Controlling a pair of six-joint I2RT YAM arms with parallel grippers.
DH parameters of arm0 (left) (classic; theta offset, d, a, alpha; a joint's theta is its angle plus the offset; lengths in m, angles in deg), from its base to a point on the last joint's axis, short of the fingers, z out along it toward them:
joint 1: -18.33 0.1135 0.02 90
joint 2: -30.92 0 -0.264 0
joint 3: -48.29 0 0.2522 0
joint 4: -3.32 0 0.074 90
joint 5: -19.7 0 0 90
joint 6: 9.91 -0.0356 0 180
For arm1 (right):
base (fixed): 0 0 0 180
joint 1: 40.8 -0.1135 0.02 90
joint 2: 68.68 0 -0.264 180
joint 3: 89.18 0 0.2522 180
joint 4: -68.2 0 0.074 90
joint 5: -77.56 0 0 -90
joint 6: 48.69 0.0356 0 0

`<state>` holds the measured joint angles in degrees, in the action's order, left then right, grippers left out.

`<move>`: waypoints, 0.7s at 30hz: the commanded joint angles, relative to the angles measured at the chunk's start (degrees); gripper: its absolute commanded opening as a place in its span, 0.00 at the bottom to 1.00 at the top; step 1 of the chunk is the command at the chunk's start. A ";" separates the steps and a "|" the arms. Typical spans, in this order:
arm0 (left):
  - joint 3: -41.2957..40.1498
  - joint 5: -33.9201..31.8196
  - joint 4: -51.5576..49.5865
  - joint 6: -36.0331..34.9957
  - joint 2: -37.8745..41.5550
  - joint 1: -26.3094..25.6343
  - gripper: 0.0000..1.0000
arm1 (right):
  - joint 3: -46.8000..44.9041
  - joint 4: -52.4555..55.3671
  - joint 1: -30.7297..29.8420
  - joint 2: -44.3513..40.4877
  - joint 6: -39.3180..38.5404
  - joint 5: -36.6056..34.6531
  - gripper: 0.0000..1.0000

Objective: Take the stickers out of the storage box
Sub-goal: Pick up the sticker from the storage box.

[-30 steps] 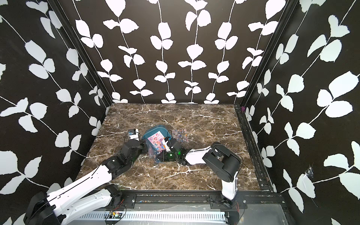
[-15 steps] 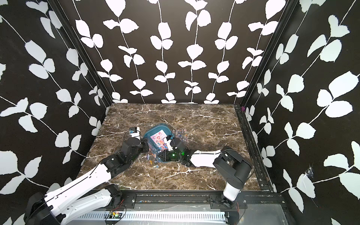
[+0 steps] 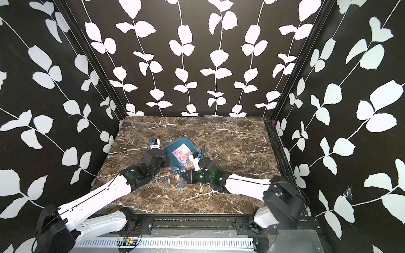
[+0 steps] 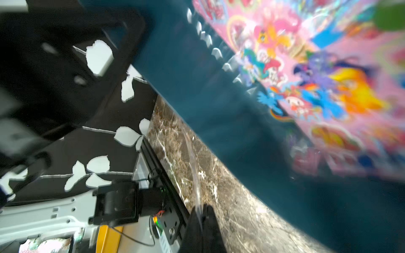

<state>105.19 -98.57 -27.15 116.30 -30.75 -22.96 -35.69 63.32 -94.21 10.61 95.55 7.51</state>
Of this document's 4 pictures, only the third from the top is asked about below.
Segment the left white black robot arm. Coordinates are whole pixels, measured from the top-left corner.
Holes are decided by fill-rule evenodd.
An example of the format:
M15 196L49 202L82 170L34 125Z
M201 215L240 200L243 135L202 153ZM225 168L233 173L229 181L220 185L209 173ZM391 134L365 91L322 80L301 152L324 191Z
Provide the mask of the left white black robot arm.
M137 216L124 207L111 214L93 215L113 201L148 184L164 166L170 164L167 154L154 148L142 160L121 170L96 190L59 207L46 206L36 225L34 253L68 253L74 246L110 232L135 230Z

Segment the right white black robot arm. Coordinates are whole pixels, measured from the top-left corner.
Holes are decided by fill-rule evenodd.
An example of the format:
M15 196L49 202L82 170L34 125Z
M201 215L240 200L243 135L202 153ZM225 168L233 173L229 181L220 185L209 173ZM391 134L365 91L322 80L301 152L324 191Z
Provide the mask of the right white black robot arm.
M188 184L207 184L219 193L243 195L264 202L253 212L252 229L285 225L296 228L309 199L300 189L280 176L272 179L242 177L221 171L209 157L190 156L193 168L181 174Z

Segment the teal plastic storage box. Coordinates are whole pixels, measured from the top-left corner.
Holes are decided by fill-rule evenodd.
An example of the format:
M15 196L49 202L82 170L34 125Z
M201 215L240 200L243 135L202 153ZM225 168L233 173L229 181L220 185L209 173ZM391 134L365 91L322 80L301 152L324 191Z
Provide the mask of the teal plastic storage box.
M163 151L167 154L172 168L194 169L189 156L196 153L197 149L188 137L181 137L171 142Z

